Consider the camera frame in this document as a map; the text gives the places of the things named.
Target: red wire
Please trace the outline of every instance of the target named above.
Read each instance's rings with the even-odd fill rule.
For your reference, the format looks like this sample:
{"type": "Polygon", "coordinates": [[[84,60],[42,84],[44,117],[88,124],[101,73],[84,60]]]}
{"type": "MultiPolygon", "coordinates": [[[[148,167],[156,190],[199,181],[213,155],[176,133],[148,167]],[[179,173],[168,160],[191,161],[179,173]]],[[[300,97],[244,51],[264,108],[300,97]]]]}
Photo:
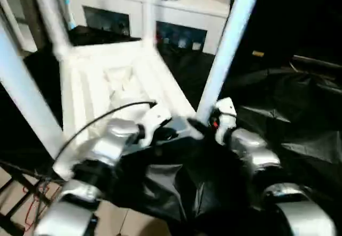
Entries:
{"type": "MultiPolygon", "coordinates": [[[[55,196],[56,196],[56,194],[57,194],[57,192],[58,192],[59,189],[60,189],[60,186],[58,186],[58,188],[56,189],[56,191],[55,191],[55,192],[53,193],[53,195],[51,196],[51,201],[53,201],[53,200],[55,199],[55,196]]],[[[22,188],[22,191],[23,191],[23,192],[27,192],[27,189],[26,189],[25,187],[23,187],[23,188],[22,188]]],[[[32,227],[32,225],[33,225],[33,222],[32,222],[32,223],[28,223],[27,220],[28,220],[28,216],[29,216],[29,214],[30,214],[30,212],[31,212],[31,210],[32,210],[32,207],[33,207],[34,202],[38,202],[38,201],[39,201],[38,197],[33,196],[33,200],[32,200],[32,202],[31,202],[31,205],[29,206],[29,208],[28,208],[28,210],[27,210],[27,213],[26,213],[26,216],[25,216],[25,224],[28,226],[28,228],[25,229],[25,232],[27,232],[28,230],[30,230],[31,227],[32,227]]],[[[38,215],[40,215],[40,214],[45,210],[45,208],[46,208],[46,205],[43,207],[43,209],[39,212],[38,215]]]]}

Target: white metal frame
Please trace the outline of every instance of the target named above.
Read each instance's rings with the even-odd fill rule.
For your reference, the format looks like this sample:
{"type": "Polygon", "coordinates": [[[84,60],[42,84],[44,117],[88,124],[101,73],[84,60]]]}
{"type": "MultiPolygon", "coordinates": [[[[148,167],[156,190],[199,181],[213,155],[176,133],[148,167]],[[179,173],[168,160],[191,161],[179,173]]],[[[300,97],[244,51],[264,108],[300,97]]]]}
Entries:
{"type": "Polygon", "coordinates": [[[17,23],[17,20],[15,19],[15,16],[11,10],[11,7],[10,7],[8,1],[7,0],[0,0],[0,4],[1,4],[1,7],[3,8],[3,10],[7,16],[7,19],[8,19],[8,21],[9,21],[9,23],[13,29],[13,32],[14,32],[16,38],[18,39],[18,42],[19,42],[21,48],[25,49],[25,47],[26,47],[25,38],[20,31],[19,25],[17,23]]]}
{"type": "MultiPolygon", "coordinates": [[[[217,101],[255,1],[235,0],[196,115],[204,124],[207,123],[211,108],[217,101]]],[[[38,3],[49,29],[54,45],[54,53],[61,61],[73,48],[63,28],[56,1],[38,0],[38,3]]],[[[161,59],[156,51],[152,51],[154,49],[156,26],[153,8],[154,0],[145,0],[143,11],[144,50],[142,54],[150,51],[150,59],[161,59]]],[[[0,62],[1,83],[49,154],[54,158],[65,140],[63,132],[45,103],[39,89],[27,72],[21,58],[17,56],[3,27],[0,27],[0,55],[2,57],[0,62]]],[[[152,62],[151,64],[149,73],[144,72],[144,70],[138,71],[140,78],[147,81],[147,87],[155,88],[159,85],[162,88],[159,92],[165,96],[165,100],[175,108],[177,113],[191,115],[192,107],[188,106],[189,103],[179,93],[179,86],[166,65],[158,65],[158,62],[152,62]]]]}

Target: floor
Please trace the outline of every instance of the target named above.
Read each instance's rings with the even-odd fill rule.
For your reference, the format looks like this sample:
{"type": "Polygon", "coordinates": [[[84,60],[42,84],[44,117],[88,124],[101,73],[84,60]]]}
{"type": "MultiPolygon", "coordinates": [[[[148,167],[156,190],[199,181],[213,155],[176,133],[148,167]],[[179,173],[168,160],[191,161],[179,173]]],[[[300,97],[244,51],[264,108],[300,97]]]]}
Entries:
{"type": "MultiPolygon", "coordinates": [[[[31,183],[36,182],[35,178],[25,176],[31,183]]],[[[0,168],[0,187],[3,186],[10,176],[0,168]]],[[[46,193],[48,198],[58,190],[58,185],[51,183],[46,193]]],[[[0,195],[0,212],[6,214],[12,206],[25,194],[25,189],[18,182],[13,183],[11,187],[0,195]]],[[[33,202],[31,196],[23,206],[14,214],[12,221],[23,225],[26,228],[25,236],[32,235],[32,223],[35,215],[37,202],[33,202]]],[[[96,228],[96,236],[170,236],[167,225],[164,221],[141,214],[131,209],[118,208],[111,203],[102,202],[96,212],[99,217],[99,223],[96,228]]],[[[0,236],[8,236],[4,230],[0,229],[0,236]]]]}

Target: black fabric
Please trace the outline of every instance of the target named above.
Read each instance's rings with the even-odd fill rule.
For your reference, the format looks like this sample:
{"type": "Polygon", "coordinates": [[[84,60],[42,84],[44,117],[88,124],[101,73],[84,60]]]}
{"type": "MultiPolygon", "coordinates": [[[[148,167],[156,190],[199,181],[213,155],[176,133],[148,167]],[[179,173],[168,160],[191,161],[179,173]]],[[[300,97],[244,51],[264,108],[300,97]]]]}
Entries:
{"type": "MultiPolygon", "coordinates": [[[[70,37],[75,45],[135,40],[84,27],[71,31],[70,37]]],[[[165,45],[158,49],[186,97],[197,108],[214,57],[165,45]]],[[[51,48],[29,56],[25,62],[61,123],[59,66],[51,48]]],[[[313,189],[312,198],[339,226],[342,224],[341,85],[293,71],[245,67],[248,70],[244,74],[233,71],[229,75],[220,98],[232,97],[239,126],[267,140],[286,170],[313,189]]],[[[1,93],[4,99],[6,92],[1,93]]],[[[12,101],[7,99],[2,103],[7,112],[2,116],[2,124],[8,129],[3,136],[3,146],[7,148],[2,147],[1,160],[32,170],[46,164],[49,155],[34,133],[29,132],[12,101]],[[19,130],[10,129],[7,123],[22,129],[20,137],[19,130]],[[36,154],[28,151],[33,147],[36,154]]],[[[238,172],[240,164],[228,149],[216,145],[213,139],[205,142],[187,139],[174,144],[125,156],[116,171],[117,185],[108,199],[169,222],[186,222],[197,227],[205,226],[205,221],[208,224],[218,215],[226,220],[231,214],[242,220],[252,217],[246,220],[250,222],[258,220],[250,216],[238,172]]],[[[230,220],[231,226],[236,225],[240,231],[243,226],[238,226],[236,220],[239,219],[230,220]]]]}

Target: cabinet door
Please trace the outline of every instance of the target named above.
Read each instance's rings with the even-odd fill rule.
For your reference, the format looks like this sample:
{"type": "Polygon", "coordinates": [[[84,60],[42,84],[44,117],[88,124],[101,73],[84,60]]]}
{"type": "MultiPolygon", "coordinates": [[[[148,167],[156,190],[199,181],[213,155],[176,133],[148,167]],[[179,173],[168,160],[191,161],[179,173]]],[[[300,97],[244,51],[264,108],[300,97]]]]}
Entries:
{"type": "Polygon", "coordinates": [[[75,25],[117,32],[122,27],[131,37],[142,37],[142,4],[130,0],[70,0],[75,25]]]}
{"type": "Polygon", "coordinates": [[[203,51],[206,34],[206,30],[157,21],[159,43],[203,51]]]}
{"type": "Polygon", "coordinates": [[[216,54],[226,24],[225,18],[160,6],[157,8],[157,20],[207,31],[203,52],[210,54],[216,54]]]}

